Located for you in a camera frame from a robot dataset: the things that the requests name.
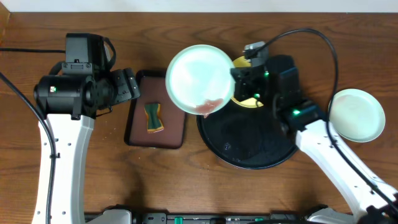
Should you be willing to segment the green orange sponge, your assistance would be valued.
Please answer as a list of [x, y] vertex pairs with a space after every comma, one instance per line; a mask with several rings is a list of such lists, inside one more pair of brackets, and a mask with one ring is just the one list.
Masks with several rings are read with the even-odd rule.
[[160, 103], [151, 103], [144, 105], [144, 111], [147, 118], [147, 132], [156, 133], [164, 129], [163, 122], [160, 119]]

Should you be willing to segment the light green plate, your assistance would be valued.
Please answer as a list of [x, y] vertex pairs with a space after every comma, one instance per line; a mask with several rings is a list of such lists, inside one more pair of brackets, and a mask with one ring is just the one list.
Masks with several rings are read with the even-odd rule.
[[217, 47], [204, 44], [187, 47], [167, 67], [167, 93], [184, 112], [207, 117], [233, 97], [232, 68], [233, 61]]

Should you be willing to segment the light blue plate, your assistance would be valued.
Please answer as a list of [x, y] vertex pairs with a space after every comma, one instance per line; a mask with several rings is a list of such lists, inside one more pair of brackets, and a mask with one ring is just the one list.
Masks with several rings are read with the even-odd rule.
[[386, 125], [380, 102], [359, 89], [345, 89], [333, 97], [330, 122], [335, 131], [353, 142], [369, 142], [378, 138]]

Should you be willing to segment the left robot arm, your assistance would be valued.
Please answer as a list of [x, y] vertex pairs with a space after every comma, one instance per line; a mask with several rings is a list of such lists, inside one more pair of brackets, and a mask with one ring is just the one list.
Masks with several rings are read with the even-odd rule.
[[85, 223], [85, 162], [97, 111], [139, 97], [134, 72], [48, 75], [34, 93], [45, 124], [33, 223]]

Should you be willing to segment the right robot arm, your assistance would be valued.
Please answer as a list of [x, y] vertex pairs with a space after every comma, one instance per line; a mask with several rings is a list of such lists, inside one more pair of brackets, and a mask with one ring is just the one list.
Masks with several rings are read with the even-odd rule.
[[397, 190], [381, 180], [349, 148], [318, 105], [305, 98], [293, 58], [277, 55], [233, 62], [235, 100], [251, 98], [281, 123], [282, 138], [294, 137], [298, 149], [331, 180], [351, 209], [353, 223], [397, 223]]

